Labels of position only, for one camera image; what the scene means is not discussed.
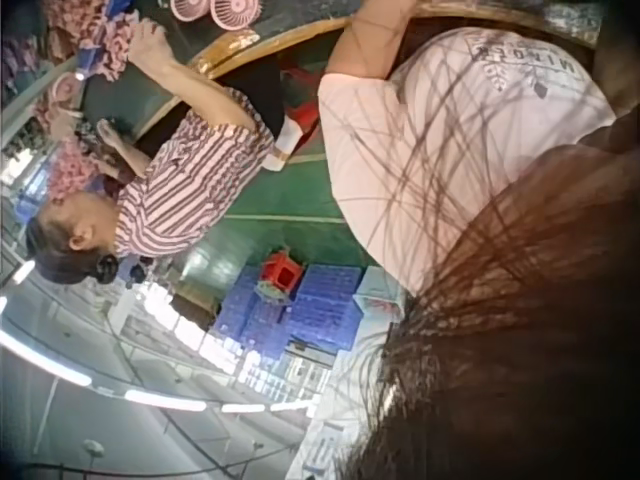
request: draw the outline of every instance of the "pink fan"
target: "pink fan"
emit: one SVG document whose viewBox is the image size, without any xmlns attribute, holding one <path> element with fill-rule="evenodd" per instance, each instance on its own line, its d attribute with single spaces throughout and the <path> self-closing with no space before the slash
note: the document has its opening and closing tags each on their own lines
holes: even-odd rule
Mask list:
<svg viewBox="0 0 640 480">
<path fill-rule="evenodd" d="M 183 22 L 193 22 L 204 17 L 209 10 L 209 0 L 171 0 L 173 15 Z"/>
<path fill-rule="evenodd" d="M 82 88 L 82 82 L 72 72 L 63 73 L 51 87 L 51 100 L 64 103 L 71 100 Z"/>
<path fill-rule="evenodd" d="M 262 11 L 260 0 L 211 0 L 211 16 L 220 28 L 242 30 Z"/>
</svg>

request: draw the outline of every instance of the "ear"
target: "ear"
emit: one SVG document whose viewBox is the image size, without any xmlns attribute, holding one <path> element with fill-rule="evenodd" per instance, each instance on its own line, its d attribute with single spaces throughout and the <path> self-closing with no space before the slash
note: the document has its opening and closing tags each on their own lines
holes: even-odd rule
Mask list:
<svg viewBox="0 0 640 480">
<path fill-rule="evenodd" d="M 75 251 L 90 250 L 93 248 L 94 230 L 92 227 L 78 226 L 74 229 L 69 239 L 69 248 Z"/>
</svg>

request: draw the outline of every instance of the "hand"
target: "hand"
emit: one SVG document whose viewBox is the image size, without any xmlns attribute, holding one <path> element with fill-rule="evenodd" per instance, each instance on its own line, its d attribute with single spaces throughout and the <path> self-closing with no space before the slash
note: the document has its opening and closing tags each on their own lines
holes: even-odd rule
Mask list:
<svg viewBox="0 0 640 480">
<path fill-rule="evenodd" d="M 104 158 L 92 158 L 90 161 L 96 166 L 102 175 L 117 178 L 118 169 L 113 166 L 113 159 L 111 157 L 105 156 Z"/>
<path fill-rule="evenodd" d="M 164 28 L 147 18 L 138 23 L 129 45 L 129 61 L 158 81 L 166 67 L 177 63 Z"/>
<path fill-rule="evenodd" d="M 100 120 L 96 125 L 96 129 L 98 130 L 98 135 L 100 135 L 100 138 L 102 138 L 105 144 L 115 149 L 122 145 L 120 135 L 118 135 L 118 132 L 115 131 L 108 120 L 105 120 L 104 118 Z"/>
</svg>

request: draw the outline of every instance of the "long dark hair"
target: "long dark hair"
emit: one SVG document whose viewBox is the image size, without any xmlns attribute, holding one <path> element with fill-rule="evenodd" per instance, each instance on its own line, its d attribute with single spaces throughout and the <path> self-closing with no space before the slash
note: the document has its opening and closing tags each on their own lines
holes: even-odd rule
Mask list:
<svg viewBox="0 0 640 480">
<path fill-rule="evenodd" d="M 369 428 L 337 478 L 638 477 L 638 118 L 620 122 L 631 137 L 604 129 L 546 152 L 453 249 L 434 248 L 380 365 L 363 369 Z M 465 161 L 480 170 L 478 157 Z M 438 175 L 425 183 L 446 185 Z M 424 212 L 436 238 L 439 205 Z"/>
<path fill-rule="evenodd" d="M 98 249 L 76 251 L 69 246 L 69 232 L 55 222 L 43 225 L 37 217 L 27 224 L 27 254 L 38 272 L 50 282 L 72 285 L 90 277 L 106 285 L 118 273 L 118 259 Z"/>
</svg>

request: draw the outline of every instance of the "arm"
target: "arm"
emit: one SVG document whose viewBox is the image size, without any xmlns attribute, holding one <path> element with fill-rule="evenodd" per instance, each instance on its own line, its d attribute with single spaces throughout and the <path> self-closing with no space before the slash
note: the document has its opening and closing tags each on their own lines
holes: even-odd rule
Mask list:
<svg viewBox="0 0 640 480">
<path fill-rule="evenodd" d="M 120 156 L 124 158 L 136 176 L 144 177 L 144 172 L 151 163 L 151 159 L 133 145 L 122 140 L 120 135 L 118 135 L 118 132 L 113 129 L 107 120 L 100 120 L 97 125 L 97 130 L 104 142 L 110 147 L 115 148 Z M 119 177 L 112 175 L 112 173 L 114 173 L 113 171 L 103 173 L 120 180 Z"/>
<path fill-rule="evenodd" d="M 176 61 L 164 30 L 151 21 L 136 26 L 129 61 L 190 105 L 211 127 L 231 124 L 255 130 L 253 119 L 222 86 Z"/>
<path fill-rule="evenodd" d="M 417 0 L 364 0 L 340 36 L 327 73 L 386 79 Z"/>
<path fill-rule="evenodd" d="M 111 177 L 123 185 L 127 185 L 136 177 L 132 170 L 128 168 L 118 168 L 104 159 L 96 160 L 95 164 L 102 175 Z"/>
</svg>

